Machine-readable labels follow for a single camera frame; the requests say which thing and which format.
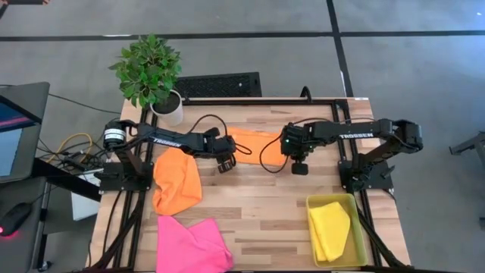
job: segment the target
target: yellow tray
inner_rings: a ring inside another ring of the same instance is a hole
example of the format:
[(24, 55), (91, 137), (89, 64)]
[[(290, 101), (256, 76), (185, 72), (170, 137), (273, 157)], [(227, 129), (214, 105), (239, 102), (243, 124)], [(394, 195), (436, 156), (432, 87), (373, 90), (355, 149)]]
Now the yellow tray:
[(332, 262), (320, 262), (315, 254), (315, 242), (311, 233), (311, 248), (313, 250), (313, 260), (318, 267), (335, 268), (335, 267), (352, 267), (367, 265), (367, 253), (365, 252), (364, 238), (362, 237), (361, 223), (358, 220), (357, 207), (352, 194), (330, 194), (330, 195), (313, 195), (306, 199), (306, 210), (308, 213), (308, 224), (310, 225), (310, 209), (325, 206), (332, 202), (338, 202), (345, 209), (350, 217), (350, 231), (346, 241), (346, 247), (343, 254)]

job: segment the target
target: green leaves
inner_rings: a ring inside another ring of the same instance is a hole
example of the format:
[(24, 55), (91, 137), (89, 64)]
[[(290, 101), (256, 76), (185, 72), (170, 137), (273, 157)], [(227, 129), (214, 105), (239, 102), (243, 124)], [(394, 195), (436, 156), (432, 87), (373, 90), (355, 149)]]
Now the green leaves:
[(129, 49), (121, 49), (121, 55), (121, 60), (109, 69), (116, 71), (124, 97), (142, 107), (165, 102), (182, 71), (180, 53), (168, 46), (165, 39), (150, 34), (139, 37)]

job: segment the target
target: black aluminum frame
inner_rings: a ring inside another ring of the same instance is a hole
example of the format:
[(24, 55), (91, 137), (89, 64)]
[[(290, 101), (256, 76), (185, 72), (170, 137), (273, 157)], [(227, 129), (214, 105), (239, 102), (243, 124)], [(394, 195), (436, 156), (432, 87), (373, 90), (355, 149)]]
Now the black aluminum frame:
[[(203, 99), (203, 100), (184, 100), (183, 105), (186, 106), (214, 106), (214, 105), (328, 105), (332, 108), (332, 116), (334, 121), (339, 121), (339, 110), (343, 112), (343, 116), (345, 119), (349, 119), (350, 111), (349, 111), (349, 103), (347, 99), (313, 99), (311, 97), (311, 93), (309, 92), (308, 88), (303, 88), (302, 93), (300, 94), (301, 99)], [(140, 118), (140, 122), (145, 122), (148, 116), (148, 112), (143, 110), (142, 116)], [(153, 115), (151, 120), (151, 125), (155, 126), (157, 124), (157, 116)], [(338, 140), (337, 145), (339, 147), (340, 153), (340, 160), (346, 160), (346, 150), (344, 146), (344, 140)], [(352, 156), (357, 155), (357, 145), (355, 140), (350, 140), (350, 147), (352, 151)], [(137, 146), (135, 150), (135, 155), (139, 155), (141, 147)], [(145, 162), (149, 162), (152, 160), (153, 157), (153, 143), (148, 144), (148, 148), (145, 155)], [(361, 196), (361, 203), (363, 207), (363, 212), (365, 215), (366, 220), (368, 223), (374, 227), (374, 223), (372, 220), (371, 214), (371, 207), (369, 204), (369, 199), (366, 190), (362, 190), (360, 192)], [(139, 199), (145, 199), (146, 192), (139, 193)], [(126, 224), (130, 210), (131, 203), (133, 200), (133, 192), (128, 191), (127, 197), (125, 198), (125, 203), (123, 207), (123, 214), (121, 216), (121, 223), (120, 226)], [(130, 254), (128, 258), (128, 268), (134, 268), (135, 261), (136, 261), (136, 251), (139, 241), (139, 229), (141, 226), (141, 218), (134, 224), (133, 227), (133, 236), (130, 243)], [(121, 253), (123, 251), (123, 247), (118, 249), (115, 257), (113, 268), (123, 268), (120, 266), (121, 261)], [(371, 241), (371, 251), (372, 251), (372, 258), (374, 260), (374, 265), (381, 266), (382, 262), (380, 260), (380, 254)]]

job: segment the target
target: wooden table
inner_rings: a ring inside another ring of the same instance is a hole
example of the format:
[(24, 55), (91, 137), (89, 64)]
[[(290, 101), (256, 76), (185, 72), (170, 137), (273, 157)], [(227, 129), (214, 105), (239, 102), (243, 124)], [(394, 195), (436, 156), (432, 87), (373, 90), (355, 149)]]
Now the wooden table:
[[(372, 118), (367, 99), (348, 99), (352, 118)], [(138, 122), (141, 110), (125, 102), (121, 119)], [(203, 115), (222, 117), (228, 126), (250, 130), (280, 131), (284, 124), (303, 118), (329, 118), (326, 105), (238, 105), (184, 106), (184, 121), (170, 130), (187, 132)], [(159, 127), (168, 128), (162, 121)], [(220, 121), (204, 119), (196, 131), (210, 127), (222, 128)], [(358, 151), (368, 152), (379, 140), (357, 140)], [(153, 160), (166, 148), (156, 145)], [(191, 209), (175, 215), (186, 226), (205, 218), (216, 218), (224, 240), (234, 257), (234, 270), (316, 270), (311, 256), (305, 198), (311, 194), (343, 193), (336, 167), (340, 160), (337, 144), (315, 150), (306, 160), (309, 174), (291, 174), (290, 164), (279, 174), (270, 174), (260, 165), (238, 164), (232, 171), (219, 174), (215, 160), (197, 159), (203, 186), (202, 201)], [(157, 215), (152, 209), (153, 189), (147, 194), (139, 235), (135, 270), (154, 271), (157, 248)], [(91, 251), (93, 262), (99, 260), (116, 193), (102, 197)], [(368, 190), (376, 232), (389, 249), (405, 264), (409, 257), (394, 201), (382, 190)], [(108, 245), (116, 236), (123, 209), (124, 193), (114, 211)], [(126, 265), (130, 234), (125, 240), (121, 265)], [(369, 264), (372, 255), (368, 244)]]

